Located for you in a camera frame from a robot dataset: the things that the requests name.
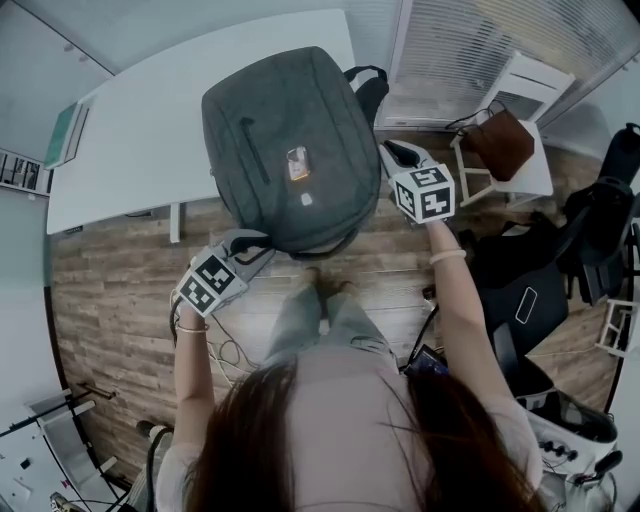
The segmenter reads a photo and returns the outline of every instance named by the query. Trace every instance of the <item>backpack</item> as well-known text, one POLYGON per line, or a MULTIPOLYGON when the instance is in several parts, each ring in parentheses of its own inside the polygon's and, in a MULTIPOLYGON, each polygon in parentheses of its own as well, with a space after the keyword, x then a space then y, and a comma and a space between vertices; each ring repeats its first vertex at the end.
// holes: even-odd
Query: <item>backpack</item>
POLYGON ((344 249, 376 207, 380 157, 373 121, 389 91, 374 66, 342 72, 321 48, 262 59, 202 98, 205 144, 227 209, 294 259, 344 249), (355 93, 349 82, 377 71, 355 93), (307 252, 336 245, 323 252, 307 252))

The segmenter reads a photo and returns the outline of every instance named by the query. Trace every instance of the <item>window blinds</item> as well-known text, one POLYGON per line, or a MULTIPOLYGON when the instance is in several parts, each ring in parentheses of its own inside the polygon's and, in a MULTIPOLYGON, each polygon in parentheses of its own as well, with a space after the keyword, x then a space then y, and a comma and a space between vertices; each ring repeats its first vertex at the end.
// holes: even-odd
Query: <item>window blinds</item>
POLYGON ((640 24, 622 0, 414 0, 384 126, 471 114, 513 50, 576 77, 544 126, 640 50, 640 24))

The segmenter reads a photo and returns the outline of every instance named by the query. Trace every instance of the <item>wooden floor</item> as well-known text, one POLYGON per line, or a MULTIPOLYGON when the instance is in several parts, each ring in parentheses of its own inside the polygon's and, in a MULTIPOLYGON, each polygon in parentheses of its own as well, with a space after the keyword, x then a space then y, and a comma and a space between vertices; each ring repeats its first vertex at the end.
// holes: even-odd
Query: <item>wooden floor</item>
MULTIPOLYGON (((379 134, 388 138, 390 134, 379 134)), ((430 149, 457 179, 450 136, 396 134, 430 149)), ((589 185, 599 170, 593 160, 547 148, 556 194, 507 212, 498 195, 460 209, 453 225, 477 235, 494 234, 505 221, 525 221, 537 209, 555 221, 574 190, 589 185)), ((384 185, 375 217, 343 253, 322 262, 323 272, 349 279, 362 289, 362 303, 394 350, 406 353, 425 319, 421 290, 432 283, 425 232, 412 231, 388 199, 384 185)), ((153 219, 122 217, 86 226, 84 232, 56 236, 53 241, 53 310, 67 379, 72 388, 90 381, 117 393, 84 414, 82 421, 100 460, 116 456, 114 476, 133 480, 142 466, 147 444, 138 438, 138 420, 173 422, 173 344, 168 328, 169 293, 189 259, 234 223, 219 199, 187 205, 183 240, 169 243, 168 212, 153 219)), ((259 361, 275 315, 300 265, 278 255, 251 283, 250 291, 218 315, 222 324, 259 361)), ((571 303, 571 315, 531 357, 556 385, 591 406, 602 408, 616 361, 589 350, 598 335, 603 306, 571 303)), ((438 326, 427 336, 436 342, 438 326)), ((225 337, 212 326, 209 339, 225 337)), ((224 354, 234 357, 232 350, 224 354)), ((226 383, 215 375, 216 396, 226 383)))

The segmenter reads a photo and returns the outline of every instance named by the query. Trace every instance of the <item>person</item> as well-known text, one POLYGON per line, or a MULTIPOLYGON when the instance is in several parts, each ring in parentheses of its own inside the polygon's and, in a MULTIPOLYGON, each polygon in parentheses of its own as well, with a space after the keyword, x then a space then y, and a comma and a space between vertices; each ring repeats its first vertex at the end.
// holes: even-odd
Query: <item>person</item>
POLYGON ((400 375, 351 283, 285 300, 264 364, 214 403, 204 320, 183 307, 164 511, 542 510, 542 459, 502 376, 456 238, 427 224, 449 375, 400 375))

